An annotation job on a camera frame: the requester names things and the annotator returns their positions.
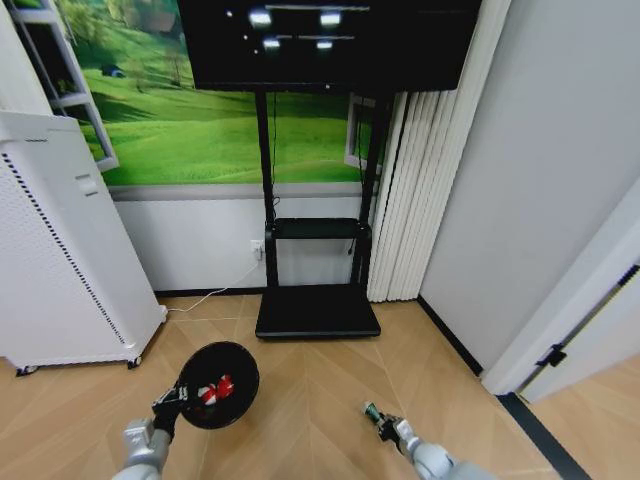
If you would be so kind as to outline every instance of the white curtain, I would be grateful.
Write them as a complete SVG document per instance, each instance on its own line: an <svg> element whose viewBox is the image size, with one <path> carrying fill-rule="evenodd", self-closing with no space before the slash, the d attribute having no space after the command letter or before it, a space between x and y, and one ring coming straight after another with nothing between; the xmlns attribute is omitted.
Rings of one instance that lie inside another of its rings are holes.
<svg viewBox="0 0 640 480"><path fill-rule="evenodd" d="M373 223L368 297L418 296L510 0L484 0L458 90L396 96Z"/></svg>

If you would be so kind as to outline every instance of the wall mural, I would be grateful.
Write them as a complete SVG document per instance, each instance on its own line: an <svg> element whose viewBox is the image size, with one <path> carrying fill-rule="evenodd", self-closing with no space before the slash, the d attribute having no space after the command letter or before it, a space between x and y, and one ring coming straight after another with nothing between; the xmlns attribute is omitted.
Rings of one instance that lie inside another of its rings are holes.
<svg viewBox="0 0 640 480"><path fill-rule="evenodd" d="M58 4L120 162L104 173L107 184L262 181L253 94L194 89L175 0ZM349 101L348 95L277 95L277 182L360 181L357 165L345 162L346 142L349 137L353 152L362 137L364 158L370 112L356 105L361 132L348 136ZM99 149L91 127L83 129Z"/></svg>

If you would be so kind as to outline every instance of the white wall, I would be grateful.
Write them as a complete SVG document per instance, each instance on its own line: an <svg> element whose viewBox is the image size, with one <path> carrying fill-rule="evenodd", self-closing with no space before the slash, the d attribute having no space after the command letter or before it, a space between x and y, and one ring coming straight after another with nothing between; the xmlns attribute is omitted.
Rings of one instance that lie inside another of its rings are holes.
<svg viewBox="0 0 640 480"><path fill-rule="evenodd" d="M230 286L256 260L250 240L264 239L264 202L117 201L116 207L155 290ZM282 217L357 217L359 197L283 198ZM345 283L350 241L280 240L280 284ZM266 285L264 261L237 287Z"/></svg>
<svg viewBox="0 0 640 480"><path fill-rule="evenodd" d="M640 175L639 16L513 0L421 289L485 368Z"/></svg>

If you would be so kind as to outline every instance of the black screen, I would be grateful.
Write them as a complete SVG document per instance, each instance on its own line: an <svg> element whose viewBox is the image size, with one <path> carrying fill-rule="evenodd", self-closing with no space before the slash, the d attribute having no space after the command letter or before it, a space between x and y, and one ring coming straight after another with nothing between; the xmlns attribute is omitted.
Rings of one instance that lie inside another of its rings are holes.
<svg viewBox="0 0 640 480"><path fill-rule="evenodd" d="M216 90L450 90L480 0L182 0L195 85Z"/></svg>

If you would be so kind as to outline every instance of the tv stand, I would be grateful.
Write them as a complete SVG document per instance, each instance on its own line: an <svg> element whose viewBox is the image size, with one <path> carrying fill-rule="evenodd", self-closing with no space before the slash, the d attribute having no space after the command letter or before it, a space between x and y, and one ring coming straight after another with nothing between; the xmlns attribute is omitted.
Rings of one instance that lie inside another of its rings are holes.
<svg viewBox="0 0 640 480"><path fill-rule="evenodd" d="M256 336L263 339L302 339L380 335L380 325L367 299L372 238L368 222L376 166L391 115L392 95L384 93L376 96L358 218L275 217L266 92L256 91L255 100L264 191L267 266L267 289L262 296ZM349 283L296 287L279 285L277 240L331 238L355 240Z"/></svg>

